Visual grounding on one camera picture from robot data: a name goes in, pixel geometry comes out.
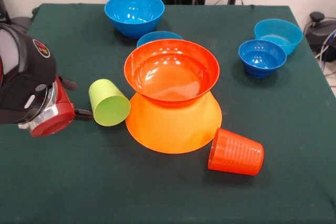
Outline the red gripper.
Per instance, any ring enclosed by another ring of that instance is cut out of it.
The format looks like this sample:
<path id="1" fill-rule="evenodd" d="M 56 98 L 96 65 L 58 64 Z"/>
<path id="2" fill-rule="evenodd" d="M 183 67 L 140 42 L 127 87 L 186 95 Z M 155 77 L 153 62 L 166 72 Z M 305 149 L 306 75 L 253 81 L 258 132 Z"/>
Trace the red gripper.
<path id="1" fill-rule="evenodd" d="M 45 104 L 40 113 L 29 122 L 32 137 L 49 136 L 66 128 L 75 118 L 78 121 L 93 120 L 89 110 L 75 109 L 67 90 L 76 90 L 78 85 L 67 78 L 56 77 L 56 81 L 48 90 Z"/>

